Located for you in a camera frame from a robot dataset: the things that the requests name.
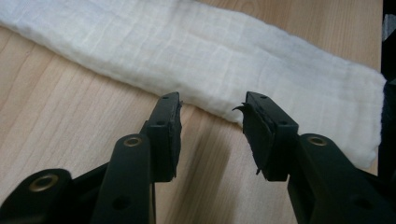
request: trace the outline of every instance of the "wood grain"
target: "wood grain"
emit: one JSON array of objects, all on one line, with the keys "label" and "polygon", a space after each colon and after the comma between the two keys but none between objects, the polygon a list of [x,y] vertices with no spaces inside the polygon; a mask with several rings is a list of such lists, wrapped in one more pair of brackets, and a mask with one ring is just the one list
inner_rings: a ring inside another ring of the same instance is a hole
[{"label": "wood grain", "polygon": [[[382,1],[207,0],[379,70]],[[73,177],[109,160],[158,99],[0,27],[0,202],[26,176]],[[296,223],[286,183],[266,182],[241,129],[184,105],[177,178],[157,185],[158,223]]]}]

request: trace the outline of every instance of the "metal screw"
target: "metal screw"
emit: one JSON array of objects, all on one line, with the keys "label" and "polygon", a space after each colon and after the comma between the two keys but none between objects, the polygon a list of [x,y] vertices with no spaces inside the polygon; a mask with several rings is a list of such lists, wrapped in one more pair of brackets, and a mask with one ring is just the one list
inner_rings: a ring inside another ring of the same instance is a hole
[{"label": "metal screw", "polygon": [[59,176],[48,174],[37,178],[32,184],[29,185],[29,190],[32,192],[40,192],[46,189],[50,189],[58,182]]}]

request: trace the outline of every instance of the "black mechanical arm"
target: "black mechanical arm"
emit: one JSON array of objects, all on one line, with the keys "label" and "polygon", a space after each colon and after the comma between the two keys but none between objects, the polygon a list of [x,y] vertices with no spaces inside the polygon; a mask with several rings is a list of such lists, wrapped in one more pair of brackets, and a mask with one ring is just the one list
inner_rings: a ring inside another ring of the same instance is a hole
[{"label": "black mechanical arm", "polygon": [[140,133],[119,139],[108,163],[75,179],[63,169],[24,179],[0,209],[0,223],[155,223],[155,182],[176,176],[177,92],[158,101]]},{"label": "black mechanical arm", "polygon": [[239,109],[253,158],[268,181],[286,181],[298,223],[396,223],[396,181],[355,168],[327,137],[298,124],[269,97],[248,92]]},{"label": "black mechanical arm", "polygon": [[[0,223],[155,223],[155,182],[176,176],[178,93],[163,96],[140,133],[122,137],[110,162],[72,179],[62,169],[30,175],[0,209]],[[268,181],[287,181],[301,223],[396,223],[395,178],[356,169],[327,137],[298,124],[267,96],[239,109],[253,158]]]}]

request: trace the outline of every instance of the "light wood surface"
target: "light wood surface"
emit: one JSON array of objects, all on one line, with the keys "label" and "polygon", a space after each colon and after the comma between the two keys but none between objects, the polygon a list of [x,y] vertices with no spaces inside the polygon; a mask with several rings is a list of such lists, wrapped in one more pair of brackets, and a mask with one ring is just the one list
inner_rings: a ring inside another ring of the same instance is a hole
[{"label": "light wood surface", "polygon": [[[380,0],[206,2],[379,70]],[[64,168],[77,177],[107,162],[119,138],[139,132],[157,99],[0,27],[0,202],[34,172]],[[287,183],[255,175],[236,124],[192,105],[183,106],[181,119],[177,178],[157,185],[158,223],[296,223]]]}]

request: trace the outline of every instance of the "gauze fabric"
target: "gauze fabric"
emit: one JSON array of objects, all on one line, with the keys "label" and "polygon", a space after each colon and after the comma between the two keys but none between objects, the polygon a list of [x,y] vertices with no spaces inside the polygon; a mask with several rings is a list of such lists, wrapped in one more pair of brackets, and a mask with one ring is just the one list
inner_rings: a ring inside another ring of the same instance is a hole
[{"label": "gauze fabric", "polygon": [[359,167],[380,143],[384,78],[243,13],[193,1],[0,0],[0,24],[91,70],[241,123],[247,91]]}]

